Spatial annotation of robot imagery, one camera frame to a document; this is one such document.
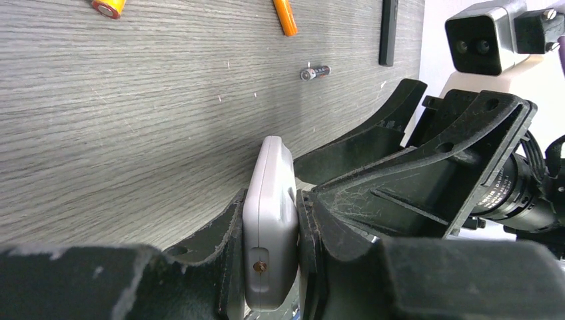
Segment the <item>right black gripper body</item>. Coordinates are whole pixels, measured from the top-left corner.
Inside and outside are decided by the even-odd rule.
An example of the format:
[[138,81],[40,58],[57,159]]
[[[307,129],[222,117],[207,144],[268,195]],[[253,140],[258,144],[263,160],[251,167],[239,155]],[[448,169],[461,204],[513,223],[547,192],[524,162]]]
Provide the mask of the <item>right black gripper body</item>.
[[522,232],[564,226],[564,137],[543,153],[531,132],[520,140],[525,155],[512,153],[470,216]]

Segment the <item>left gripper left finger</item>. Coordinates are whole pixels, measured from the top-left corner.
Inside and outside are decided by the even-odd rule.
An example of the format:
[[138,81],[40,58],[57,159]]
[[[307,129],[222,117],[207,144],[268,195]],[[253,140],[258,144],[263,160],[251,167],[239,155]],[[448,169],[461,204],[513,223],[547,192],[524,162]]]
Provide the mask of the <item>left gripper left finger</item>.
[[192,235],[165,249],[181,263],[181,289],[173,297],[177,319],[243,319],[245,272],[243,205],[239,190],[223,212]]

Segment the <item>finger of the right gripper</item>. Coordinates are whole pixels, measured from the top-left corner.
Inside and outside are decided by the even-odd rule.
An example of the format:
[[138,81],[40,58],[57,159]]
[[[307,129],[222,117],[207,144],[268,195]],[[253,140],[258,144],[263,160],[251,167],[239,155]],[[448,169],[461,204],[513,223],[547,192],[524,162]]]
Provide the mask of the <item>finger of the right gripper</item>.
[[320,185],[396,153],[426,88],[422,81],[403,79],[365,122],[296,158],[295,176]]
[[537,105],[453,89],[420,144],[314,188],[333,215],[391,236],[442,238],[459,228],[529,128]]

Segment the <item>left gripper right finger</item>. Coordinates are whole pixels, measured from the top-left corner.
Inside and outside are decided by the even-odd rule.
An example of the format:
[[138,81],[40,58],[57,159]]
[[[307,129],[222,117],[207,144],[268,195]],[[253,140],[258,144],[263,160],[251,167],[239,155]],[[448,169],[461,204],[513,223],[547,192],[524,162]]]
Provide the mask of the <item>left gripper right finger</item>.
[[377,247],[329,213],[309,191],[297,193],[302,319],[379,319]]

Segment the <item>white remote control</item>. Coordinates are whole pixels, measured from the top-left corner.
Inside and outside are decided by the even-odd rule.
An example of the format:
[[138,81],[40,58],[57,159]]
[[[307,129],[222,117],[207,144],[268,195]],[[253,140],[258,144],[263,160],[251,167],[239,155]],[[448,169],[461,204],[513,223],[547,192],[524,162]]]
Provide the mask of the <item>white remote control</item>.
[[275,311],[298,269],[296,181],[290,150],[265,137],[243,207],[245,299],[254,311]]

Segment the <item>orange battery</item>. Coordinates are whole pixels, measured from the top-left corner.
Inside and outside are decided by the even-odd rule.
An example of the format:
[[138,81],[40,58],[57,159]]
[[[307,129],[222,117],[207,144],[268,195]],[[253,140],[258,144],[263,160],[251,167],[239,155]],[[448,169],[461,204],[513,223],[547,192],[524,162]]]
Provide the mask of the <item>orange battery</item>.
[[126,2],[126,0],[92,0],[91,4],[100,14],[112,19],[119,19]]
[[273,5],[279,18],[285,36],[292,37],[298,33],[292,7],[289,0],[273,0]]

